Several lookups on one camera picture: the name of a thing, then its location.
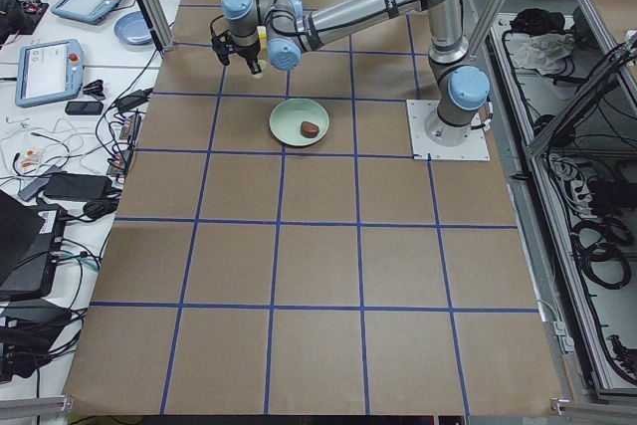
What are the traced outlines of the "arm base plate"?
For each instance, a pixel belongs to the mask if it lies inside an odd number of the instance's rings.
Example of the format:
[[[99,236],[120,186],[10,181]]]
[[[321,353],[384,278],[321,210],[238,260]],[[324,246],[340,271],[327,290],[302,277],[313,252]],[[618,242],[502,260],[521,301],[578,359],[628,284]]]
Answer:
[[[438,116],[439,101],[407,100],[407,118],[416,160],[489,161],[486,133],[476,112],[465,126],[450,126]]]

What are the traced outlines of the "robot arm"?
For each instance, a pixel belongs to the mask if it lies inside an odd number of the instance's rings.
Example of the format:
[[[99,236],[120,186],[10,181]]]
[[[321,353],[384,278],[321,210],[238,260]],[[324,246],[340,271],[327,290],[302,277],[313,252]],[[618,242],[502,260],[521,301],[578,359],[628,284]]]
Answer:
[[[469,41],[461,0],[340,0],[310,13],[304,12],[303,0],[221,0],[221,7],[228,28],[212,33],[212,49],[223,65],[233,54],[243,58],[254,75],[262,71],[262,51],[273,67],[290,71],[306,52],[407,13],[425,12],[429,63],[441,94],[434,121],[466,128],[487,101],[487,76],[466,63]]]

